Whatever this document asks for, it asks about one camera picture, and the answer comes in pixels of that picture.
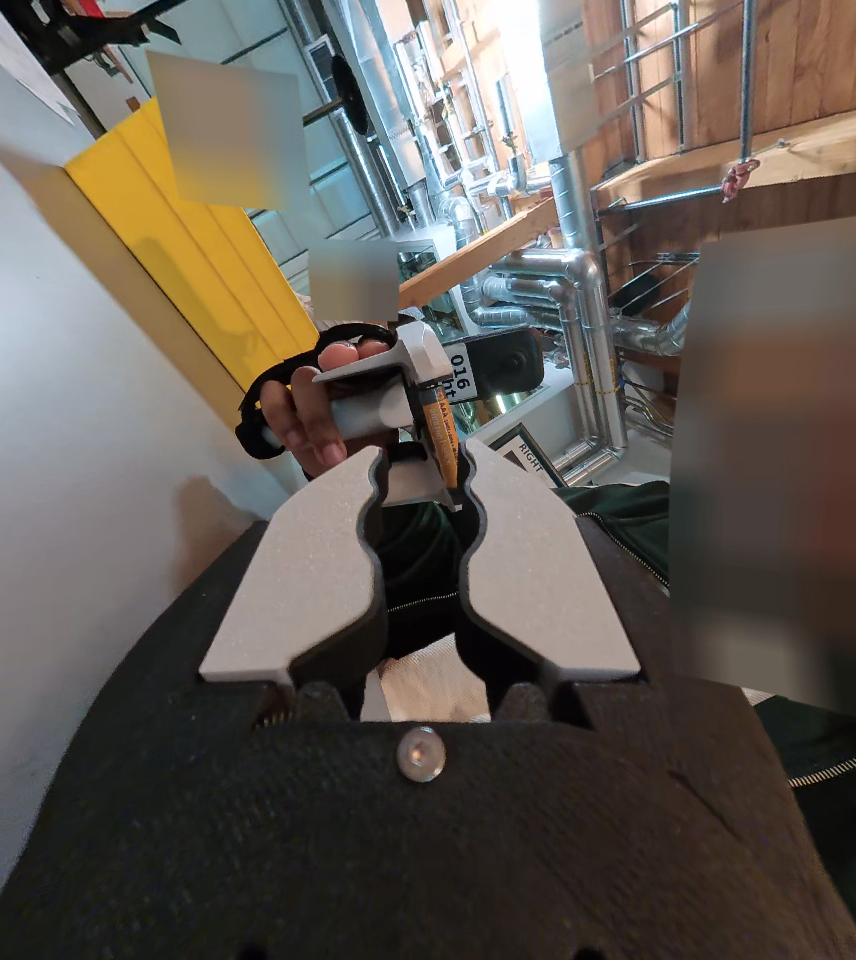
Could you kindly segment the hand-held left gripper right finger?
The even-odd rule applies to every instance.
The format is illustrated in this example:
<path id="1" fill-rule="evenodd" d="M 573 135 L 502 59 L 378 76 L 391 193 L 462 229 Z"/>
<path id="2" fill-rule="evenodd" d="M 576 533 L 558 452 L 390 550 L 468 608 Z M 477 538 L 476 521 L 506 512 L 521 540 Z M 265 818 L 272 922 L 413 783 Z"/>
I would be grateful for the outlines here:
<path id="1" fill-rule="evenodd" d="M 463 559 L 469 623 L 539 683 L 607 683 L 641 670 L 574 513 L 543 481 L 481 441 L 462 446 L 479 532 Z"/>

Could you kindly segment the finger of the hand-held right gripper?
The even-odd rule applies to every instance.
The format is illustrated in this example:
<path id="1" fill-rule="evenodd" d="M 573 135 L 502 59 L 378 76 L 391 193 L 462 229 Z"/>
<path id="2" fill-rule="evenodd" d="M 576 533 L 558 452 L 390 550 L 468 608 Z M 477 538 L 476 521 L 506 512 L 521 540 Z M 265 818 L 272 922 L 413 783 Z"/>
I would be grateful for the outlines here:
<path id="1" fill-rule="evenodd" d="M 465 506 L 466 494 L 460 476 L 461 458 L 447 464 L 453 470 L 445 477 L 429 455 L 426 460 L 392 459 L 386 477 L 386 507 L 404 507 L 434 502 L 450 511 Z"/>

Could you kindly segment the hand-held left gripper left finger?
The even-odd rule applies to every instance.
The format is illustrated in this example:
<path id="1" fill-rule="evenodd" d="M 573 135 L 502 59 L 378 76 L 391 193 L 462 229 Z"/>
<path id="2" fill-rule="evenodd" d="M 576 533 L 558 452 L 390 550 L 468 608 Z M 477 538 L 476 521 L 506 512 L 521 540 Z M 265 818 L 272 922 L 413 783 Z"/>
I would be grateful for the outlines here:
<path id="1" fill-rule="evenodd" d="M 387 642 L 372 547 L 386 476 L 369 446 L 278 508 L 199 666 L 206 682 L 364 683 Z"/>

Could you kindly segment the yellow plastic bin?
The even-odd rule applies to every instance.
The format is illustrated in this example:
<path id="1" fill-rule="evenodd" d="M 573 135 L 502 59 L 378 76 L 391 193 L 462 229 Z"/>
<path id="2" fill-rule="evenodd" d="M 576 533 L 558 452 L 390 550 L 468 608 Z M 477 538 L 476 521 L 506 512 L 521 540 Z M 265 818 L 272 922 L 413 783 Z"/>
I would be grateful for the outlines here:
<path id="1" fill-rule="evenodd" d="M 263 238 L 241 208 L 179 198 L 154 98 L 64 171 L 180 317 L 141 326 L 234 430 L 256 376 L 318 336 Z"/>

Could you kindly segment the silver pipe elbow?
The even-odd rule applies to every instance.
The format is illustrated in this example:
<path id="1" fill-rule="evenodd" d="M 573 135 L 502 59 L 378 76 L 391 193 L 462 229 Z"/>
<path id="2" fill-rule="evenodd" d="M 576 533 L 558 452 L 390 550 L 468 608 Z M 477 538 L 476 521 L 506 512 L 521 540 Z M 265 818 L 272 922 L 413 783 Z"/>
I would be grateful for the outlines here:
<path id="1" fill-rule="evenodd" d="M 628 447 L 625 400 L 597 258 L 580 248 L 528 247 L 489 269 L 471 317 L 480 327 L 522 325 L 564 337 L 584 439 L 555 461 L 567 486 L 613 467 Z"/>

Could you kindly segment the person's right hand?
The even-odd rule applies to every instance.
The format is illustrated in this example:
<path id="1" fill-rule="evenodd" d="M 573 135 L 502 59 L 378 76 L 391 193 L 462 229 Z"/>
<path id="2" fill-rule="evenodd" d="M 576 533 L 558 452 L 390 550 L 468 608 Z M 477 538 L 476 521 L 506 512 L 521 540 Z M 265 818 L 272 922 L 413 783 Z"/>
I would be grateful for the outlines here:
<path id="1" fill-rule="evenodd" d="M 318 355 L 313 366 L 302 366 L 293 372 L 290 386 L 274 381 L 264 384 L 259 402 L 267 427 L 309 479 L 325 474 L 359 450 L 385 449 L 399 440 L 397 431 L 344 440 L 331 413 L 327 387 L 314 382 L 321 372 L 382 354 L 387 349 L 387 344 L 371 339 L 333 342 Z"/>

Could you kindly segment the black framed fiducial sign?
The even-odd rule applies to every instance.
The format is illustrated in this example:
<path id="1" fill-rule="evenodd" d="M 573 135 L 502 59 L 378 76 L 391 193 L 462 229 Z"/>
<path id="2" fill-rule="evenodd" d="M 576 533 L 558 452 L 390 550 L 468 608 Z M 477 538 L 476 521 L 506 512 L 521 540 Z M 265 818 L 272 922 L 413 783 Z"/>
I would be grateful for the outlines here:
<path id="1" fill-rule="evenodd" d="M 518 423 L 500 437 L 495 438 L 489 446 L 527 474 L 539 479 L 548 488 L 563 490 L 567 487 L 552 460 L 522 423 Z"/>

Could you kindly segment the white ribbed garment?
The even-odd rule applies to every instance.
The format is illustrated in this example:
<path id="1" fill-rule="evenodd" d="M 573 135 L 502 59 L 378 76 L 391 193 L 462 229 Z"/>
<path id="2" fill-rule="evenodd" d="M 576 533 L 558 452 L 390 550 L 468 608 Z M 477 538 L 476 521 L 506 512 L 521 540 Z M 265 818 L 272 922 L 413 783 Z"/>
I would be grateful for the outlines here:
<path id="1" fill-rule="evenodd" d="M 486 723 L 483 681 L 461 660 L 451 633 L 400 658 L 382 661 L 366 678 L 363 722 Z"/>

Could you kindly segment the black disc-topped pole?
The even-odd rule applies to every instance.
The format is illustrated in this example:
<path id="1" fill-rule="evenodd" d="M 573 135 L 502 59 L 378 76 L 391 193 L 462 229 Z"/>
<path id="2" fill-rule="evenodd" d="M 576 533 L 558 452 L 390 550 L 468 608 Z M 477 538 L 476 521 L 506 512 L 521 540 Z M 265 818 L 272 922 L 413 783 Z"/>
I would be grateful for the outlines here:
<path id="1" fill-rule="evenodd" d="M 357 135 L 366 138 L 371 133 L 371 124 L 366 105 L 358 82 L 346 59 L 335 54 L 331 60 L 331 71 L 337 96 L 331 102 L 320 106 L 302 117 L 302 126 L 307 128 L 338 111 L 344 112 L 352 129 Z"/>

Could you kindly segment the wooden post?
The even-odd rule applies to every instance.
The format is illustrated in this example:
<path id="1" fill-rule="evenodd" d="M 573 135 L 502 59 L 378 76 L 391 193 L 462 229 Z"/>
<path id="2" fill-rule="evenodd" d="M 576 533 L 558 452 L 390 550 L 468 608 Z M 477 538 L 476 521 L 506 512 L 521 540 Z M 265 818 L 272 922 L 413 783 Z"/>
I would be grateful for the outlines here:
<path id="1" fill-rule="evenodd" d="M 554 197 L 544 195 L 534 206 L 405 281 L 399 289 L 398 312 L 427 305 L 556 227 Z"/>

